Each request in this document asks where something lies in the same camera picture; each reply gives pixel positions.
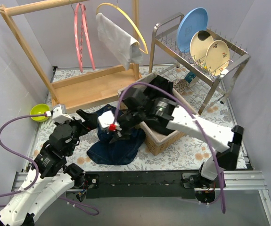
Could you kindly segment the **yellow hanger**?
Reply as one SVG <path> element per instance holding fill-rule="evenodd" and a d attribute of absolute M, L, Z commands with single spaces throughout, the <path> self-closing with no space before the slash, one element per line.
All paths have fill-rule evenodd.
<path fill-rule="evenodd" d="M 104 3 L 101 3 L 101 4 L 99 4 L 97 6 L 97 8 L 96 8 L 96 15 L 99 13 L 99 8 L 101 6 L 104 6 L 104 5 L 108 5 L 108 6 L 111 6 L 111 7 L 115 8 L 115 9 L 117 9 L 129 21 L 129 23 L 132 25 L 135 33 L 138 35 L 138 37 L 140 38 L 140 40 L 143 43 L 144 50 L 142 50 L 140 48 L 140 51 L 142 51 L 145 54 L 148 54 L 148 48 L 147 48 L 146 42 L 145 42 L 142 34 L 140 33 L 140 31 L 138 29 L 138 26 L 134 23 L 134 21 L 121 8 L 119 8 L 118 6 L 116 6 L 116 5 L 112 4 L 112 3 L 104 2 Z"/>

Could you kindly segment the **blue denim skirt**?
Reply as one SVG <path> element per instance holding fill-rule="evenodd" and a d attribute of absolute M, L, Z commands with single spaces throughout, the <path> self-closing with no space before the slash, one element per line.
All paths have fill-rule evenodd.
<path fill-rule="evenodd" d="M 104 132 L 97 126 L 99 141 L 92 145 L 88 151 L 88 157 L 96 164 L 127 165 L 131 163 L 146 138 L 143 129 L 131 129 L 130 138 L 110 143 L 113 135 Z"/>

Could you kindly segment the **white skirt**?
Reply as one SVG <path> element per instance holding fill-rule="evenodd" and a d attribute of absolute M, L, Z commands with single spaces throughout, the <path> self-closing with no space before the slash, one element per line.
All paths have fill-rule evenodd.
<path fill-rule="evenodd" d="M 128 70 L 131 63 L 141 64 L 143 54 L 139 42 L 129 33 L 117 26 L 102 13 L 97 13 L 98 38 L 115 56 L 119 63 Z"/>

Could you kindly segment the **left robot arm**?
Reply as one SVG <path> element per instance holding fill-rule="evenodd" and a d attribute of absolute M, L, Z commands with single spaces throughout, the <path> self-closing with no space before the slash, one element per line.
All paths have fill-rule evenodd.
<path fill-rule="evenodd" d="M 56 127 L 35 159 L 28 158 L 32 166 L 20 188 L 11 192 L 12 199 L 0 211 L 0 226 L 33 226 L 39 216 L 68 189 L 80 188 L 85 172 L 66 158 L 72 156 L 80 137 L 97 127 L 97 115 L 79 109 L 76 120 L 61 107 L 36 114 L 49 117 Z"/>

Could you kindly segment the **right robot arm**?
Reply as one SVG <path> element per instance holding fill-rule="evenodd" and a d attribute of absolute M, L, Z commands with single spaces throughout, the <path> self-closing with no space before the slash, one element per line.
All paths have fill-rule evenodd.
<path fill-rule="evenodd" d="M 126 88 L 120 101 L 127 111 L 119 115 L 110 113 L 109 125 L 105 128 L 115 132 L 117 141 L 128 136 L 130 130 L 141 122 L 149 121 L 162 129 L 180 131 L 197 138 L 209 146 L 211 157 L 202 164 L 197 176 L 198 183 L 208 187 L 217 179 L 224 187 L 224 170 L 234 170 L 242 143 L 244 129 L 220 126 L 191 112 L 180 100 L 161 90 L 164 97 L 150 98 L 140 89 Z"/>

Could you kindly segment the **pink hanger front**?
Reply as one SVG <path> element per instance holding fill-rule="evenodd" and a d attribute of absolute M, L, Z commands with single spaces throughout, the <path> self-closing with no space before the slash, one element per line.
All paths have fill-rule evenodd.
<path fill-rule="evenodd" d="M 78 60 L 78 66 L 80 72 L 83 72 L 82 67 L 82 50 L 79 46 L 79 37 L 78 37 L 78 10 L 80 7 L 80 3 L 77 3 L 74 9 L 74 40 L 75 40 L 75 48 L 76 48 L 76 55 Z"/>

